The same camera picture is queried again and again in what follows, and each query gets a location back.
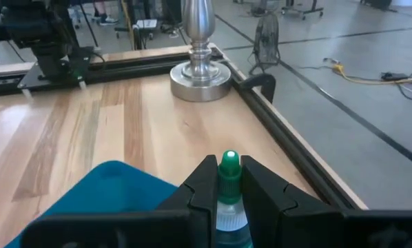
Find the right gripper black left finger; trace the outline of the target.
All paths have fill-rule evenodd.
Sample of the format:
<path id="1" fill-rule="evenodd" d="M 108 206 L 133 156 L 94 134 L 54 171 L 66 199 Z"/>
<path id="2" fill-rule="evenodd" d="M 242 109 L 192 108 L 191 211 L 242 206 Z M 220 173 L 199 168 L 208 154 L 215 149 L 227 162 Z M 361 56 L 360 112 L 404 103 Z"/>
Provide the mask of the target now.
<path id="1" fill-rule="evenodd" d="M 217 160 L 179 187 L 120 161 L 84 176 L 19 235 L 20 247 L 214 247 Z"/>

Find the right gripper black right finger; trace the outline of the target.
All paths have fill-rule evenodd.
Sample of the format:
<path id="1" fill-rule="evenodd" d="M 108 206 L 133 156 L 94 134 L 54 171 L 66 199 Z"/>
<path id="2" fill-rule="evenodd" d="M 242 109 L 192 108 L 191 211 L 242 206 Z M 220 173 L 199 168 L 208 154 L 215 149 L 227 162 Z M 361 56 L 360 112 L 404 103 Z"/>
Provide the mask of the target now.
<path id="1" fill-rule="evenodd" d="M 242 156 L 241 190 L 255 247 L 412 247 L 412 210 L 341 209 Z"/>

